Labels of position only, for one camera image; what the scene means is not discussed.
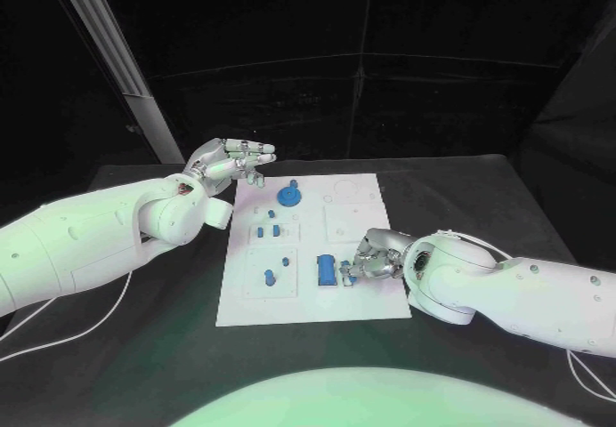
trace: dark tablecloth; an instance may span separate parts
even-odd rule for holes
[[[91,188],[180,169],[104,166]],[[453,229],[513,256],[575,262],[502,156],[287,161],[261,171],[376,173],[395,230],[419,237]],[[235,183],[220,198],[232,202],[233,196]],[[134,272],[121,305],[91,334],[0,364],[1,425],[168,425],[242,386],[323,367],[450,375],[590,424],[613,421],[611,404],[575,383],[564,351],[509,334],[480,315],[467,326],[412,310],[411,319],[215,327],[226,238],[228,230],[203,227],[189,245]],[[60,298],[1,343],[0,356],[88,329],[124,281]],[[31,310],[17,312],[13,325]]]

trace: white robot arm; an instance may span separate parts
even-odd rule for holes
[[[529,258],[497,262],[461,238],[370,229],[342,273],[404,275],[411,306],[440,320],[467,325],[479,311],[512,334],[616,358],[616,274]]]
[[[43,205],[0,229],[0,316],[104,285],[180,245],[203,223],[223,229],[232,205],[213,198],[230,179],[264,185],[254,166],[274,146],[213,139],[181,173]]]

